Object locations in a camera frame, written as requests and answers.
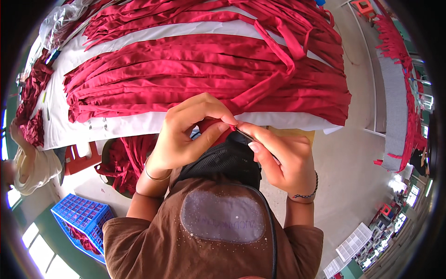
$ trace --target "gray fabric roll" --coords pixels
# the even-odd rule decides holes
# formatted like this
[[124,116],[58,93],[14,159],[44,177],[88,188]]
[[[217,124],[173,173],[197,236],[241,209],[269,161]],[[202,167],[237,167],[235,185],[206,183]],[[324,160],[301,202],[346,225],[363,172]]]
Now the gray fabric roll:
[[396,159],[387,154],[402,156],[407,134],[407,91],[403,66],[395,64],[398,59],[384,57],[382,50],[376,49],[381,72],[384,79],[386,93],[386,145],[382,167],[389,171],[399,171],[401,159]]

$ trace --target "pile of red fabric strips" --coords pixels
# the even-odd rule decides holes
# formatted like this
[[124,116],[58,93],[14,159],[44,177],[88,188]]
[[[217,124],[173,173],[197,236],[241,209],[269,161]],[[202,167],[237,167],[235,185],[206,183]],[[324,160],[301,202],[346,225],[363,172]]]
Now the pile of red fabric strips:
[[96,249],[96,247],[92,244],[92,242],[88,239],[88,237],[85,234],[83,234],[82,232],[80,232],[79,230],[77,230],[75,227],[71,226],[67,222],[65,222],[65,225],[70,229],[71,237],[74,238],[74,239],[80,240],[82,247],[86,251],[91,251],[91,252],[93,252],[96,255],[100,255],[101,254],[98,251],[98,249]]
[[20,126],[27,142],[33,146],[43,146],[43,119],[42,110],[39,109],[37,114],[30,120],[37,100],[39,99],[42,90],[45,90],[53,69],[51,64],[46,65],[45,61],[49,57],[48,51],[44,49],[42,55],[37,59],[31,67],[31,73],[25,80],[25,87],[22,90],[23,102],[19,105],[16,111],[17,125]]
[[[209,92],[233,114],[308,112],[345,124],[351,95],[341,38],[332,28],[332,17],[314,1],[202,2],[135,0],[109,7],[92,20],[86,34],[99,39],[97,44],[151,26],[241,19],[253,24],[263,40],[191,34],[136,42],[100,54],[66,74],[69,120],[165,112]],[[232,4],[259,19],[208,11]],[[288,47],[277,44],[266,29],[282,36]],[[333,67],[308,58],[308,49]]]
[[[257,17],[257,20],[236,12],[211,12],[229,6],[240,8]],[[131,32],[174,23],[243,20],[258,30],[261,25],[261,29],[282,37],[284,34],[280,27],[284,25],[289,29],[285,35],[294,37],[292,41],[287,41],[288,45],[297,40],[330,65],[343,70],[341,37],[333,29],[335,22],[332,15],[326,12],[317,8],[314,0],[134,0],[100,11],[92,18],[83,35],[88,37],[87,43],[96,40],[87,50]]]
[[109,149],[109,163],[95,166],[100,175],[114,177],[113,188],[119,193],[126,190],[133,195],[136,183],[144,171],[147,154],[155,148],[155,135],[120,137]]
[[[427,140],[421,135],[421,120],[420,116],[415,110],[415,97],[412,94],[409,84],[409,79],[413,78],[411,76],[413,69],[412,59],[409,56],[400,32],[393,24],[393,21],[382,15],[378,15],[378,18],[379,20],[375,21],[375,24],[379,26],[378,31],[380,31],[381,34],[378,36],[378,38],[383,40],[383,44],[377,46],[376,48],[383,50],[382,54],[385,57],[398,59],[399,61],[395,63],[402,64],[405,77],[408,116],[404,151],[402,156],[388,154],[390,157],[401,159],[399,171],[402,171],[412,156],[412,149],[417,147],[418,149],[422,150],[427,145]],[[418,87],[423,88],[423,85],[418,83]],[[375,161],[375,164],[381,163],[381,160]]]

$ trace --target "person's left hand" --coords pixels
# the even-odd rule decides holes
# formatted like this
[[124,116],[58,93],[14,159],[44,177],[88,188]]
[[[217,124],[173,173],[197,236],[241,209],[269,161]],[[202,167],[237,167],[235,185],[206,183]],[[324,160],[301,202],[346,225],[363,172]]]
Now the person's left hand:
[[[190,133],[196,123],[205,117],[221,119],[197,139]],[[169,109],[158,136],[157,144],[147,160],[146,169],[151,177],[161,178],[166,170],[182,167],[196,161],[229,128],[237,125],[229,109],[209,93],[191,97]]]
[[19,137],[23,137],[19,127],[17,126],[17,118],[14,118],[9,125],[9,134],[13,140],[17,140]]

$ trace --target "concrete floor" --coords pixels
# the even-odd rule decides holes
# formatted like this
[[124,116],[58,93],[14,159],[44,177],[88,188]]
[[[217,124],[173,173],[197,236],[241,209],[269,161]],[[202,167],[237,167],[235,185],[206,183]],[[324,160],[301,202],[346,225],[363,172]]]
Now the concrete floor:
[[[338,247],[359,225],[368,225],[379,204],[385,200],[392,174],[373,164],[382,158],[385,139],[364,128],[373,122],[374,91],[367,49],[349,9],[340,8],[341,0],[332,0],[324,7],[336,20],[336,30],[343,38],[345,74],[352,94],[349,118],[344,128],[325,135],[317,131],[313,142],[319,188],[315,199],[315,226],[324,232],[324,248],[320,271],[337,257]],[[261,191],[281,224],[285,220],[286,194],[261,182]],[[65,178],[59,187],[60,196],[68,192],[104,202],[117,216],[125,216],[130,199],[104,184],[93,168]]]

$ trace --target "silver bangle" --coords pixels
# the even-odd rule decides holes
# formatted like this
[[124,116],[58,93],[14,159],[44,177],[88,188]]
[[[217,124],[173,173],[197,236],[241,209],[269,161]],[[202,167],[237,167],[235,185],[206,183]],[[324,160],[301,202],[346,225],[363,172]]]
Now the silver bangle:
[[156,179],[156,178],[153,178],[152,176],[150,176],[150,175],[147,173],[147,168],[146,168],[146,167],[145,167],[144,169],[145,169],[145,174],[147,174],[147,176],[148,176],[151,180],[153,180],[153,181],[155,181],[155,182],[161,182],[161,181],[164,181],[164,180],[170,178],[170,175],[172,174],[172,170],[170,170],[170,173],[169,173],[169,175],[168,175],[166,178],[163,178],[163,179]]
[[149,173],[147,172],[147,160],[149,159],[149,157],[147,157],[147,159],[145,160],[145,163],[144,163],[144,171],[145,171],[145,174],[147,174],[147,176],[148,176],[151,180],[153,180],[153,181],[155,181],[155,182],[161,182],[161,181],[164,181],[164,180],[170,178],[170,175],[172,174],[172,170],[170,170],[169,175],[168,175],[166,178],[163,178],[163,179],[156,179],[156,178],[153,178],[152,176],[150,176]]

